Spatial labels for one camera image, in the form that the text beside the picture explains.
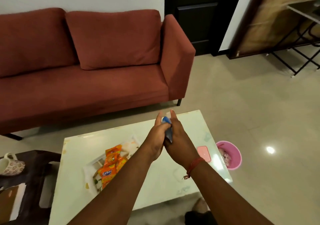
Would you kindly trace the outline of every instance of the black cloth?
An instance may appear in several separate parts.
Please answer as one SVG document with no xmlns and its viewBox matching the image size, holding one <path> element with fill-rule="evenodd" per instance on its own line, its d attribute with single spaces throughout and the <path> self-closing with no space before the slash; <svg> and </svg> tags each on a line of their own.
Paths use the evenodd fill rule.
<svg viewBox="0 0 320 225">
<path fill-rule="evenodd" d="M 199 213 L 197 211 L 188 211 L 184 215 L 186 225 L 218 225 L 211 211 Z"/>
</svg>

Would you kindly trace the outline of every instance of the blue packet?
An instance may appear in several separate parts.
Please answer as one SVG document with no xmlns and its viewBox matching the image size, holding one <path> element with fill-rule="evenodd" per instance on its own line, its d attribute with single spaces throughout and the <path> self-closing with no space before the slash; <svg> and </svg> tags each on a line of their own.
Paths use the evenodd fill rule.
<svg viewBox="0 0 320 225">
<path fill-rule="evenodd" d="M 168 118 L 168 117 L 163 117 L 163 119 L 162 119 L 162 123 L 169 123 L 169 124 L 171 124 L 171 120 Z M 172 127 L 171 128 L 169 128 L 169 129 L 167 129 L 166 131 L 165 131 L 165 136 L 169 139 L 169 141 L 172 143 Z"/>
</svg>

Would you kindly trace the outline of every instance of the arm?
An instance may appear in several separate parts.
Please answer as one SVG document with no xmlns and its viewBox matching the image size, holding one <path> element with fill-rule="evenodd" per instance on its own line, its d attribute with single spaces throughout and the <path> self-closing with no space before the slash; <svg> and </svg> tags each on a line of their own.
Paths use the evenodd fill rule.
<svg viewBox="0 0 320 225">
<path fill-rule="evenodd" d="M 159 113 L 155 125 L 136 153 L 68 225 L 127 224 L 149 167 L 162 151 L 164 132 L 169 127 L 168 123 L 161 124 Z"/>
<path fill-rule="evenodd" d="M 173 15 L 162 24 L 161 69 L 169 88 L 169 100 L 184 98 L 195 49 Z"/>
<path fill-rule="evenodd" d="M 171 110 L 171 122 L 173 142 L 172 144 L 165 142 L 165 147 L 173 160 L 187 170 L 191 162 L 199 158 L 199 155 L 173 110 Z M 190 175 L 219 225 L 272 225 L 221 178 L 207 162 L 200 162 Z"/>
</svg>

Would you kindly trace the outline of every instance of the floor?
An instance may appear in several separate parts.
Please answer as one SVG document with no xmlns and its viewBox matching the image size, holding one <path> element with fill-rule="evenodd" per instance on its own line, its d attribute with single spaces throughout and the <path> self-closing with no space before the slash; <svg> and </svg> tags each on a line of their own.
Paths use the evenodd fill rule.
<svg viewBox="0 0 320 225">
<path fill-rule="evenodd" d="M 290 52 L 279 54 L 295 67 L 303 63 Z M 68 136 L 153 119 L 159 110 L 200 109 L 215 141 L 231 141 L 242 153 L 242 166 L 230 171 L 236 191 L 274 224 L 319 224 L 320 71 L 310 64 L 291 75 L 272 55 L 197 56 L 180 107 L 168 102 L 34 128 L 19 132 L 25 137 L 20 142 L 0 136 L 0 156 L 60 153 Z M 183 224 L 181 216 L 199 195 L 134 211 L 129 224 Z"/>
</svg>

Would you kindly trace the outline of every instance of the pink bucket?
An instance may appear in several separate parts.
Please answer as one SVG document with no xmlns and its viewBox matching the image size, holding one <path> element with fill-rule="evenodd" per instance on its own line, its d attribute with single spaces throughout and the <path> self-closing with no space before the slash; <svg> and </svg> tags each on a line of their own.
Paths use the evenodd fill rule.
<svg viewBox="0 0 320 225">
<path fill-rule="evenodd" d="M 229 154 L 231 161 L 228 167 L 229 170 L 235 170 L 240 167 L 242 163 L 242 157 L 239 149 L 228 141 L 219 141 L 216 143 L 218 148 L 223 149 L 227 154 Z"/>
</svg>

